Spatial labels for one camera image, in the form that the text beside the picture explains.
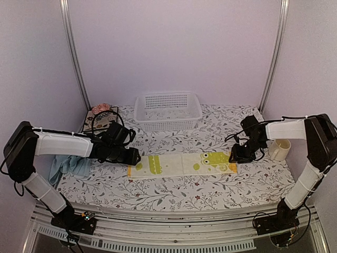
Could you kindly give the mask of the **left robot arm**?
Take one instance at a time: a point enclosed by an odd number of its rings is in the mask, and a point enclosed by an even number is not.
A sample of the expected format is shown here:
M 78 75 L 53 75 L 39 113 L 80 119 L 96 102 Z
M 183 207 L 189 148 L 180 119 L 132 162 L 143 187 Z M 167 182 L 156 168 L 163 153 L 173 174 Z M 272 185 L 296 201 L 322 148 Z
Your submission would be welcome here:
M 106 132 L 96 135 L 35 128 L 28 121 L 22 121 L 5 144 L 2 165 L 15 184 L 21 184 L 46 205 L 60 223 L 73 229 L 78 225 L 78 217 L 71 204 L 39 174 L 38 167 L 56 155 L 135 166 L 141 156 L 138 149 L 128 147 L 134 138 L 134 130 L 116 122 Z

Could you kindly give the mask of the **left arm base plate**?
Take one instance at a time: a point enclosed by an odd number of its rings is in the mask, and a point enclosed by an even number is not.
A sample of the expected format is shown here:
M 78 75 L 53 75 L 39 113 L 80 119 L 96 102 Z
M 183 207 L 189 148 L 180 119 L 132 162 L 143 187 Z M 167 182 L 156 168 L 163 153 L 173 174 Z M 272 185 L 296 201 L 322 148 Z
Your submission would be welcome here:
M 51 225 L 63 228 L 68 231 L 93 235 L 97 224 L 95 213 L 86 211 L 81 214 L 75 214 L 72 211 L 62 211 L 56 214 Z

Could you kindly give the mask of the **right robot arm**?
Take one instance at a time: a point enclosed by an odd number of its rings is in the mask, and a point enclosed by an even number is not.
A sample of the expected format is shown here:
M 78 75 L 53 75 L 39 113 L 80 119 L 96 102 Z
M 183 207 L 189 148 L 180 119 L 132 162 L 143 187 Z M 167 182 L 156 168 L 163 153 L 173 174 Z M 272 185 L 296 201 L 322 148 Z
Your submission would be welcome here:
M 266 148 L 268 141 L 303 141 L 303 169 L 299 172 L 294 187 L 279 202 L 277 215 L 272 219 L 274 228 L 283 230 L 336 165 L 336 125 L 327 114 L 322 113 L 302 117 L 283 116 L 279 120 L 261 122 L 252 115 L 241 121 L 241 127 L 247 140 L 243 144 L 236 143 L 232 146 L 230 163 L 257 160 L 257 150 Z

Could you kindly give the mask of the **green and white towel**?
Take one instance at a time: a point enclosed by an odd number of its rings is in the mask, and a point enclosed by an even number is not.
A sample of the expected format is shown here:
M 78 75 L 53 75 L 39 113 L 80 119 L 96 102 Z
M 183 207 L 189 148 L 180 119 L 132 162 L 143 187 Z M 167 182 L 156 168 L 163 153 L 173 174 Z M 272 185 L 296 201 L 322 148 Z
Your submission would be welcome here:
M 133 180 L 236 174 L 236 163 L 229 163 L 226 152 L 179 153 L 141 157 L 135 166 L 128 166 L 127 176 Z

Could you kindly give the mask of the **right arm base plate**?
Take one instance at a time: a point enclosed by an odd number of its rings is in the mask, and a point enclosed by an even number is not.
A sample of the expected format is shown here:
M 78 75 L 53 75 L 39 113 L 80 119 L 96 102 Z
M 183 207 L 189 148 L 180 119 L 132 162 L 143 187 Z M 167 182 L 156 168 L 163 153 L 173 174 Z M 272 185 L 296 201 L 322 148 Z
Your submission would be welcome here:
M 265 235 L 299 226 L 298 218 L 279 220 L 277 215 L 262 215 L 253 218 L 252 225 L 258 235 Z

